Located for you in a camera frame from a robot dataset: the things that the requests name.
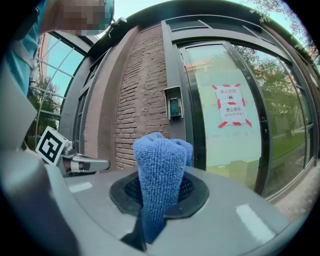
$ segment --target door frame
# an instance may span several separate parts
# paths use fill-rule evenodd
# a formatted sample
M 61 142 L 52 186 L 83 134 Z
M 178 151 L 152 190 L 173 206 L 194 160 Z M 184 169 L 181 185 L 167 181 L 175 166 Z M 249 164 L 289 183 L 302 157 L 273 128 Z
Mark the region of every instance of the door frame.
M 194 147 L 194 167 L 202 170 L 206 169 L 206 136 L 205 136 L 205 124 L 203 111 L 201 106 L 201 99 L 199 95 L 197 82 L 194 84 L 190 82 L 190 76 L 194 76 L 193 69 L 187 70 L 186 65 L 191 65 L 187 50 L 188 48 L 201 47 L 208 45 L 223 45 L 224 48 L 229 53 L 230 58 L 238 66 L 243 76 L 245 77 L 249 88 L 251 90 L 255 106 L 257 109 L 259 122 L 260 122 L 260 136 L 261 136 L 261 157 L 259 161 L 258 174 L 254 186 L 254 191 L 261 195 L 264 191 L 265 185 L 267 184 L 268 173 L 271 171 L 271 160 L 272 160 L 272 134 L 271 126 L 268 122 L 270 120 L 267 103 L 263 97 L 262 91 L 258 86 L 258 82 L 255 79 L 251 69 L 244 61 L 244 59 L 239 56 L 237 51 L 233 46 L 226 41 L 206 41 L 206 42 L 194 42 L 189 44 L 184 44 L 179 47 L 181 53 L 181 59 L 184 65 L 185 72 L 187 74 L 188 80 L 188 90 L 189 90 L 189 100 L 192 105 L 192 123 L 193 123 L 193 147 Z

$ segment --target warning sign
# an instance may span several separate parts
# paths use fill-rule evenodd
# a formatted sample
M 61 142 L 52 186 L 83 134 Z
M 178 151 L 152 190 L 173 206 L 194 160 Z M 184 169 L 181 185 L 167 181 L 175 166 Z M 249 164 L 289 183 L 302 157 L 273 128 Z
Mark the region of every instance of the warning sign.
M 215 89 L 217 105 L 222 118 L 219 128 L 225 125 L 241 126 L 242 124 L 248 124 L 252 127 L 247 119 L 246 102 L 242 97 L 239 86 L 239 83 L 235 86 L 225 84 L 219 88 L 212 85 L 212 88 Z

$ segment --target blue towel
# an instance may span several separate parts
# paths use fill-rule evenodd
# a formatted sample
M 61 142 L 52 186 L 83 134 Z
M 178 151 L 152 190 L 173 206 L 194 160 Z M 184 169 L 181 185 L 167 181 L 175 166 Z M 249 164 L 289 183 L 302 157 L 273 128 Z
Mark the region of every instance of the blue towel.
M 192 145 L 164 138 L 159 132 L 133 143 L 138 166 L 145 241 L 152 244 L 164 228 L 164 211 L 177 204 L 186 162 L 192 164 Z

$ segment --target red brick column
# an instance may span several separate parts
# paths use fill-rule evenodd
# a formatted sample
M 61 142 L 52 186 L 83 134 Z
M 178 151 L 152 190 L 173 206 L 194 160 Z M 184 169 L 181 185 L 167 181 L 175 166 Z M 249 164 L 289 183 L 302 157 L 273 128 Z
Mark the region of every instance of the red brick column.
M 165 52 L 159 25 L 139 34 L 123 76 L 115 130 L 117 169 L 136 164 L 135 139 L 153 132 L 169 137 L 166 87 Z

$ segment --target pavement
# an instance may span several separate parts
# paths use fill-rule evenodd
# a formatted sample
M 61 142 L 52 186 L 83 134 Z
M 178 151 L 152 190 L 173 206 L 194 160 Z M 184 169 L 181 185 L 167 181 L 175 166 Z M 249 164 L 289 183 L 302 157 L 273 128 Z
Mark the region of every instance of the pavement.
M 320 161 L 303 178 L 303 180 L 275 206 L 291 222 L 308 214 L 320 192 Z

